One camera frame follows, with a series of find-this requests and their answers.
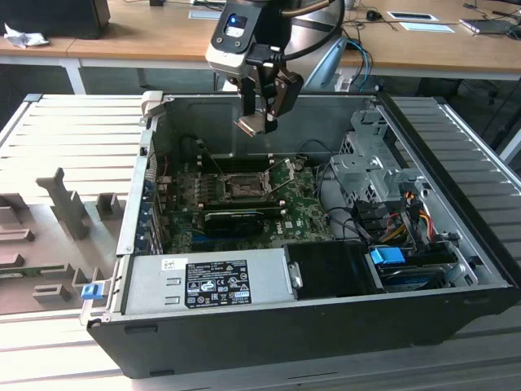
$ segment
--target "wooden table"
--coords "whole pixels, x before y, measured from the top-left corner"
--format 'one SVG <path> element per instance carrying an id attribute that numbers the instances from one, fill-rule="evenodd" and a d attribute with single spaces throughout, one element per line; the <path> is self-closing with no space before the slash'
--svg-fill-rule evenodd
<path id="1" fill-rule="evenodd" d="M 480 13 L 462 7 L 462 0 L 364 0 L 386 11 L 432 13 L 439 23 L 478 19 Z M 0 63 L 61 65 L 72 88 L 84 94 L 81 67 L 208 69 L 204 54 L 216 26 L 215 20 L 188 19 L 188 4 L 167 3 L 149 7 L 147 1 L 108 0 L 111 21 L 102 39 L 86 41 L 51 38 L 49 46 L 21 50 L 0 42 Z M 513 11 L 514 6 L 480 2 L 484 11 Z M 366 9 L 346 13 L 345 19 L 365 20 Z M 364 47 L 374 58 L 372 74 L 415 77 L 453 77 L 515 80 L 521 74 L 521 42 L 508 37 L 473 37 L 461 25 L 450 25 L 455 33 L 398 31 L 385 23 L 366 23 L 361 31 Z M 356 30 L 346 29 L 353 37 Z M 347 51 L 340 73 L 348 76 L 360 66 L 360 54 Z"/>
<path id="2" fill-rule="evenodd" d="M 463 8 L 463 0 L 364 0 L 376 6 L 387 21 L 396 22 L 387 11 L 421 12 L 434 15 L 455 33 L 407 31 L 393 23 L 398 31 L 385 23 L 364 24 L 361 40 L 373 55 L 377 74 L 428 77 L 466 77 L 517 79 L 521 75 L 521 42 L 508 37 L 473 36 L 460 19 L 480 19 L 479 12 Z M 500 2 L 478 3 L 491 17 L 492 10 L 513 12 L 517 8 Z M 365 20 L 367 9 L 358 8 L 346 14 L 346 20 Z M 357 37 L 354 28 L 346 30 Z M 359 55 L 346 53 L 340 65 L 358 67 Z"/>

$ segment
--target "power supply label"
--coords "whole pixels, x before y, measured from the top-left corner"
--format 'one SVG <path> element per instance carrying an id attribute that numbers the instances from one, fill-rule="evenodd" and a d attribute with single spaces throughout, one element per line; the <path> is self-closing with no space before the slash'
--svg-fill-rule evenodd
<path id="1" fill-rule="evenodd" d="M 252 291 L 245 259 L 186 265 L 186 307 L 204 308 L 251 302 Z"/>

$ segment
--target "robotic arm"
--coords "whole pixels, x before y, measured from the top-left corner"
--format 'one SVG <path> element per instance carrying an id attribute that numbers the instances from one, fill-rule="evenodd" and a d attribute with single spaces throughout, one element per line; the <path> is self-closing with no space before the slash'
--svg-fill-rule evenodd
<path id="1" fill-rule="evenodd" d="M 287 69 L 287 61 L 303 57 L 325 45 L 344 21 L 344 0 L 339 19 L 322 39 L 301 51 L 285 54 L 291 40 L 291 18 L 329 6 L 319 0 L 291 7 L 291 0 L 228 0 L 206 52 L 217 73 L 237 86 L 243 115 L 237 126 L 250 136 L 277 129 L 277 117 L 289 112 L 304 84 L 301 75 Z M 256 110 L 256 95 L 261 110 Z"/>

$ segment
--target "blue latch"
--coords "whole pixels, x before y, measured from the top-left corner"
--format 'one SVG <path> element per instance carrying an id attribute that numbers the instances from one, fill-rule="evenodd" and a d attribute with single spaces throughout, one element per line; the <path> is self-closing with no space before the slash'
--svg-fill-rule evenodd
<path id="1" fill-rule="evenodd" d="M 104 283 L 86 283 L 81 290 L 81 298 L 83 300 L 101 300 L 103 299 Z"/>
<path id="2" fill-rule="evenodd" d="M 378 247 L 371 251 L 371 258 L 373 263 L 378 265 L 379 263 L 405 263 L 404 254 L 398 247 Z"/>

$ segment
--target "motherboard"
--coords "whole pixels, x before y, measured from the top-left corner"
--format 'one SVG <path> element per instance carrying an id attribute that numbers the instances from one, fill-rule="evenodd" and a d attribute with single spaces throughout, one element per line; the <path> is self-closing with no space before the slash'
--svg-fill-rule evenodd
<path id="1" fill-rule="evenodd" d="M 170 173 L 166 253 L 280 248 L 331 240 L 313 170 L 300 160 L 202 158 Z"/>

